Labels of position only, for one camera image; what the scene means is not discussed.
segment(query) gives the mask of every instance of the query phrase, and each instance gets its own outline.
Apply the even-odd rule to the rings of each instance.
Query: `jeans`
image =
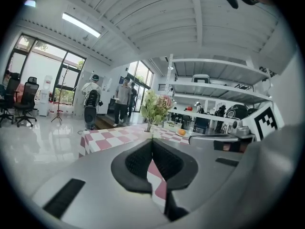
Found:
[[[120,119],[124,119],[124,116],[126,114],[127,110],[127,105],[126,104],[115,104],[114,107],[114,123],[118,124],[119,123],[119,114],[120,114]]]

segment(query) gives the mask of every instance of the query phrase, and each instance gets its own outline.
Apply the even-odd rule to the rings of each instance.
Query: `hat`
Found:
[[[94,74],[93,77],[92,77],[92,79],[93,79],[94,81],[98,81],[98,80],[99,80],[99,76],[96,75],[96,74]]]

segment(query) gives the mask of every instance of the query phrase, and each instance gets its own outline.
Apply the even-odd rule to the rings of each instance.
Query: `fluorescent light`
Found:
[[[89,32],[90,34],[92,34],[95,37],[99,37],[101,34],[99,32],[97,32],[96,30],[92,29],[91,27],[89,27],[88,25],[84,24],[83,22],[81,22],[80,20],[72,17],[71,15],[67,14],[67,13],[63,13],[62,14],[62,18],[66,21],[71,22],[72,24],[75,24],[76,26],[82,28],[83,30]]]
[[[36,7],[36,2],[34,0],[26,0],[24,5],[26,6],[31,6],[31,7]]]

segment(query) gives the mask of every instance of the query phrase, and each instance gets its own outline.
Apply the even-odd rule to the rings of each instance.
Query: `black rubber pad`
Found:
[[[60,219],[84,185],[84,181],[71,179],[43,209]]]

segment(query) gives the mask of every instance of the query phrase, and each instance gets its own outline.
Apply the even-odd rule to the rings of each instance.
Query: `white ceiling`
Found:
[[[235,10],[226,0],[36,2],[36,8],[26,7],[20,14],[20,26],[71,42],[112,66],[170,53],[180,57],[224,57],[245,64],[251,55],[259,66],[280,73],[295,49],[278,10],[262,4],[249,6],[239,1],[239,9]],[[96,38],[64,21],[63,12],[87,23],[101,36]],[[166,64],[155,64],[162,74],[166,73]],[[186,75],[192,71],[188,67]]]

